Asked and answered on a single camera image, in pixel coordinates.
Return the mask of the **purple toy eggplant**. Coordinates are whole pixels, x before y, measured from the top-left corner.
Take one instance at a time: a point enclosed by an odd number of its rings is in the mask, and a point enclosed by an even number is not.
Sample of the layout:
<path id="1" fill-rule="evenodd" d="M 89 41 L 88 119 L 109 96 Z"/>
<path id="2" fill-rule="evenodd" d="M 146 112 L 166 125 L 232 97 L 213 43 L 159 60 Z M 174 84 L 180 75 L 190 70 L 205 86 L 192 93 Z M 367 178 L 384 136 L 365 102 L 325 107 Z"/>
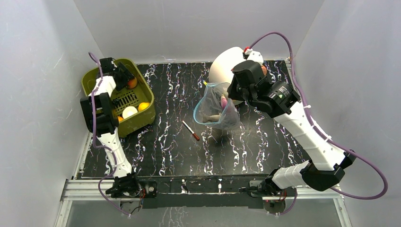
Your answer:
<path id="1" fill-rule="evenodd" d="M 225 95 L 222 95 L 220 98 L 220 104 L 221 104 L 221 108 L 222 110 L 224 110 L 227 105 L 228 105 L 228 99 L 225 97 Z"/>

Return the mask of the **olive green plastic basket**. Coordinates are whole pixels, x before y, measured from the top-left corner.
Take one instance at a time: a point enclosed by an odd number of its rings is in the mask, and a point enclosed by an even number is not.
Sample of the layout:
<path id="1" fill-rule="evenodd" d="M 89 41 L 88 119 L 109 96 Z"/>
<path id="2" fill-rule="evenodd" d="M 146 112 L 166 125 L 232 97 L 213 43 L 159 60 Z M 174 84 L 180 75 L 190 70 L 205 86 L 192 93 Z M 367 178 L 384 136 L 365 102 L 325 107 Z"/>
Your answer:
<path id="1" fill-rule="evenodd" d="M 130 59 L 114 59 L 115 63 L 121 62 L 126 68 L 138 79 L 138 84 L 134 89 L 123 88 L 121 91 L 114 91 L 111 99 L 114 103 L 118 116 L 122 117 L 123 110 L 128 106 L 134 106 L 138 108 L 138 105 L 142 102 L 149 102 L 150 106 L 133 116 L 124 119 L 119 122 L 118 135 L 119 137 L 126 137 L 130 133 L 139 130 L 140 128 L 152 124 L 156 111 L 154 107 L 154 94 L 150 89 L 148 83 L 140 73 L 136 64 Z M 81 85 L 84 90 L 86 97 L 92 91 L 95 86 L 96 77 L 99 76 L 99 69 L 95 68 L 87 72 L 82 80 Z"/>

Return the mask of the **clear zip top bag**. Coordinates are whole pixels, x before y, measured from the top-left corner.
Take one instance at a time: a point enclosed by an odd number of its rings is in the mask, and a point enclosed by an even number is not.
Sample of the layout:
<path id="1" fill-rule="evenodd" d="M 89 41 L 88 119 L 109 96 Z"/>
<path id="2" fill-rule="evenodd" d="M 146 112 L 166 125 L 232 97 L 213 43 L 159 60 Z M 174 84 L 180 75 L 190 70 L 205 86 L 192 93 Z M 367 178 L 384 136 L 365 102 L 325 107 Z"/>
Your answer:
<path id="1" fill-rule="evenodd" d="M 202 99 L 195 106 L 193 118 L 196 123 L 219 130 L 233 130 L 240 126 L 240 117 L 235 104 L 228 97 L 227 89 L 230 86 L 228 82 L 211 83 L 203 82 L 205 86 Z M 227 107 L 222 110 L 220 98 L 222 95 L 228 99 Z M 220 120 L 216 123 L 203 123 L 202 117 L 205 115 L 220 114 Z"/>

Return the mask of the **yellow toy lemon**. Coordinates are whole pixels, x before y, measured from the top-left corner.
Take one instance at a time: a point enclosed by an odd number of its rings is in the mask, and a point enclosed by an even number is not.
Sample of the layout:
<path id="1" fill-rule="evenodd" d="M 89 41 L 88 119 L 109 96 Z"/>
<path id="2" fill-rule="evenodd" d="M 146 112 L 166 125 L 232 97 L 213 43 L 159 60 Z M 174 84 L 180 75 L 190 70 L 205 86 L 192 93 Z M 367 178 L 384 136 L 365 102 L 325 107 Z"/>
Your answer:
<path id="1" fill-rule="evenodd" d="M 140 104 L 138 105 L 137 110 L 138 110 L 139 112 L 141 112 L 141 111 L 144 111 L 145 109 L 147 109 L 149 106 L 150 106 L 150 103 L 149 103 L 149 102 L 142 102 L 142 103 L 140 103 Z"/>

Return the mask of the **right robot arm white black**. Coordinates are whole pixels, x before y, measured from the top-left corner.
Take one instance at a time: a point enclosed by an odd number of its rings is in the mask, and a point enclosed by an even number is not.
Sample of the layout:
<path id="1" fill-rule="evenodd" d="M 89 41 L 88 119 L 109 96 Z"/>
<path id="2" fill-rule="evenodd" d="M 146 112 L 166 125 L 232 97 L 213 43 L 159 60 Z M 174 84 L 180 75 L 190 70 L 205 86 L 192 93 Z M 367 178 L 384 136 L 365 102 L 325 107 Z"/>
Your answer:
<path id="1" fill-rule="evenodd" d="M 315 131 L 317 125 L 309 123 L 300 95 L 286 82 L 272 82 L 264 76 L 261 65 L 252 60 L 237 64 L 231 71 L 234 77 L 227 90 L 229 98 L 246 101 L 267 113 L 310 157 L 301 164 L 275 169 L 258 186 L 258 191 L 278 196 L 293 186 L 307 185 L 322 192 L 337 185 L 345 175 L 344 169 L 355 157 L 333 146 Z"/>

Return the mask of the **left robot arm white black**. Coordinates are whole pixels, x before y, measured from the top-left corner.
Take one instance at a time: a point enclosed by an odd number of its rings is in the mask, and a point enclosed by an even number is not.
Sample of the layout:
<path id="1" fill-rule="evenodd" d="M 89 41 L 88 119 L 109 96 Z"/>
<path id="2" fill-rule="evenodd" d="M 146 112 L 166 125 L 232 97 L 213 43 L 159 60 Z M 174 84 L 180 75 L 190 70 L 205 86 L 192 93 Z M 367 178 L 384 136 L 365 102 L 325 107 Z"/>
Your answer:
<path id="1" fill-rule="evenodd" d="M 101 143 L 100 148 L 105 150 L 112 167 L 110 175 L 114 183 L 105 193 L 113 198 L 136 197 L 141 191 L 141 184 L 122 149 L 118 135 L 118 114 L 111 99 L 114 91 L 127 87 L 135 77 L 122 63 L 115 63 L 111 57 L 98 59 L 93 54 L 89 56 L 97 64 L 99 76 L 89 95 L 80 100 L 80 105 L 93 140 Z"/>

